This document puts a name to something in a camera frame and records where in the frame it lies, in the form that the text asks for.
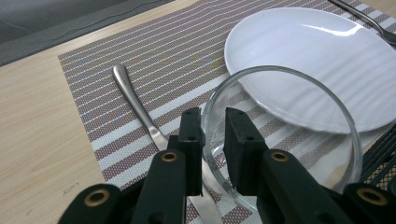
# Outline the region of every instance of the table surface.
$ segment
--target table surface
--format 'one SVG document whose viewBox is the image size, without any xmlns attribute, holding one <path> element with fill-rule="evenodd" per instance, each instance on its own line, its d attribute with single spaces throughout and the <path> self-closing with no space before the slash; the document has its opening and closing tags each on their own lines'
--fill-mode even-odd
<svg viewBox="0 0 396 224">
<path fill-rule="evenodd" d="M 0 67 L 0 223 L 56 223 L 105 182 L 58 55 L 190 6 L 176 0 Z M 396 0 L 361 0 L 396 17 Z"/>
</svg>

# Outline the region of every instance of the placemat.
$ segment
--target placemat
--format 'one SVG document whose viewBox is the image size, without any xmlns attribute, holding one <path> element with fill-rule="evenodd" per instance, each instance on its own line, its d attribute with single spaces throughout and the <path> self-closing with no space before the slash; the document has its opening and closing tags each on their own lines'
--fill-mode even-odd
<svg viewBox="0 0 396 224">
<path fill-rule="evenodd" d="M 396 31 L 395 19 L 359 1 L 348 3 Z M 147 174 L 158 152 L 118 90 L 111 76 L 112 67 L 118 63 L 127 66 L 154 122 L 167 137 L 177 134 L 182 111 L 203 107 L 213 89 L 228 76 L 223 46 L 231 29 L 246 16 L 274 7 L 329 11 L 376 32 L 328 1 L 201 0 L 59 56 L 107 183 L 121 189 L 132 185 Z M 382 131 L 364 133 L 363 144 Z M 216 195 L 215 200 L 225 223 L 261 222 L 257 213 Z M 187 221 L 202 223 L 190 202 Z"/>
</svg>

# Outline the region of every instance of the fork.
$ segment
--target fork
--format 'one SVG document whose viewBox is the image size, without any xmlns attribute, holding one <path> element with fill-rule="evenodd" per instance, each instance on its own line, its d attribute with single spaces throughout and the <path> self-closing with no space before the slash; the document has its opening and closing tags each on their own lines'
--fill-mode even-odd
<svg viewBox="0 0 396 224">
<path fill-rule="evenodd" d="M 382 28 L 378 22 L 367 16 L 366 14 L 362 13 L 361 11 L 357 10 L 356 8 L 350 6 L 349 4 L 341 1 L 341 0 L 329 0 L 330 2 L 336 4 L 337 6 L 349 11 L 353 15 L 361 18 L 362 20 L 366 21 L 369 23 L 371 26 L 373 26 L 382 36 L 382 38 L 388 42 L 391 45 L 396 46 L 396 34 L 391 33 L 384 28 Z"/>
</svg>

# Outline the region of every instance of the glass bowl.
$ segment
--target glass bowl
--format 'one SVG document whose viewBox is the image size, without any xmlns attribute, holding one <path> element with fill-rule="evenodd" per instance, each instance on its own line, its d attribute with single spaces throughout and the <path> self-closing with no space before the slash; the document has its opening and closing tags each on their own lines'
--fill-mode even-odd
<svg viewBox="0 0 396 224">
<path fill-rule="evenodd" d="M 285 102 L 283 107 L 271 107 L 272 101 L 277 99 Z M 242 196 L 229 180 L 222 151 L 226 107 L 246 112 L 269 148 L 293 154 L 320 185 L 342 192 L 345 185 L 359 180 L 361 140 L 353 118 L 337 96 L 319 81 L 299 71 L 272 65 L 251 67 L 227 77 L 216 87 L 202 114 L 204 159 L 236 203 L 257 210 L 256 197 Z M 290 114 L 284 116 L 279 111 Z M 326 116 L 328 122 L 319 126 L 300 122 L 309 121 L 316 115 Z M 334 129 L 334 124 L 339 126 L 338 129 Z"/>
</svg>

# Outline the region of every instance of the striped placemat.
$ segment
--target striped placemat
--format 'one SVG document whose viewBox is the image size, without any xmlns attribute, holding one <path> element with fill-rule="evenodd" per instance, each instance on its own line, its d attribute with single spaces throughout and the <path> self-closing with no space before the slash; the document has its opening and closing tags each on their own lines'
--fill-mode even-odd
<svg viewBox="0 0 396 224">
<path fill-rule="evenodd" d="M 395 19 L 359 1 L 348 2 L 396 31 Z M 108 183 L 121 189 L 132 185 L 147 174 L 158 151 L 118 90 L 111 68 L 124 63 L 154 122 L 167 136 L 177 134 L 181 112 L 202 107 L 212 90 L 228 76 L 223 46 L 231 29 L 246 16 L 273 7 L 309 7 L 357 21 L 322 0 L 201 0 L 59 56 Z M 369 141 L 373 133 L 364 136 L 367 138 L 363 140 Z M 258 214 L 224 198 L 215 200 L 225 223 L 260 223 Z M 202 223 L 190 202 L 187 219 Z"/>
</svg>

